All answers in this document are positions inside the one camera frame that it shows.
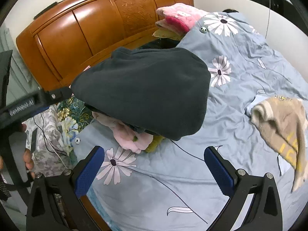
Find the person's left hand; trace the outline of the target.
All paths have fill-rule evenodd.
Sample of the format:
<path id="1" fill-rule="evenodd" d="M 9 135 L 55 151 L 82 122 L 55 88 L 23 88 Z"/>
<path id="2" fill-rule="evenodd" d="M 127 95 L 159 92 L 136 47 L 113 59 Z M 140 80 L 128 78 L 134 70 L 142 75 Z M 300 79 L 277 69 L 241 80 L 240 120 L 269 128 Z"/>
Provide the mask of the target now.
<path id="1" fill-rule="evenodd" d="M 35 173 L 32 171 L 34 168 L 34 161 L 31 156 L 31 152 L 29 149 L 25 149 L 24 154 L 23 154 L 23 161 L 25 163 L 25 166 L 28 171 L 30 171 L 30 175 L 32 178 L 35 178 Z M 3 158 L 0 157 L 0 169 L 4 168 L 4 161 Z"/>

